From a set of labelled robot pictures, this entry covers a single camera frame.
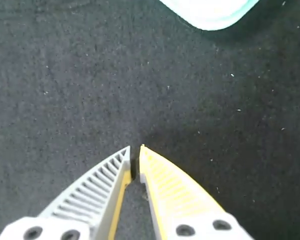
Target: white container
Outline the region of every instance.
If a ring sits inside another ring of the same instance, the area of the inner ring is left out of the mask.
[[[225,29],[241,19],[259,0],[160,0],[194,27]]]

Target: mounting hole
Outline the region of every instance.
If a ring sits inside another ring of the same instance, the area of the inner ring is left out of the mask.
[[[34,240],[40,237],[43,229],[40,226],[33,226],[29,228],[23,235],[24,240]]]
[[[176,234],[178,236],[193,236],[196,234],[195,229],[192,226],[181,224],[176,228]]]
[[[80,232],[77,230],[69,230],[62,235],[61,240],[78,240],[79,237]]]
[[[232,228],[229,223],[223,220],[215,220],[213,222],[213,227],[215,230],[230,230]]]

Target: white object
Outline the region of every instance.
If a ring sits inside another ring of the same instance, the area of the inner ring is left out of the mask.
[[[241,19],[259,0],[160,0],[194,27],[225,29]]]

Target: dark gray carpet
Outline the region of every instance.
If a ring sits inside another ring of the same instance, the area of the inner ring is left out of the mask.
[[[144,143],[256,239],[300,239],[300,0],[282,3],[204,32],[158,0],[0,0],[0,232]],[[143,191],[117,239],[154,238]]]

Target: black carpet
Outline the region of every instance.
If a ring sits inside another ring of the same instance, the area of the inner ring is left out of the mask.
[[[158,0],[0,0],[0,232],[141,144],[254,238],[300,239],[300,0],[217,32]],[[154,239],[143,193],[118,240]]]

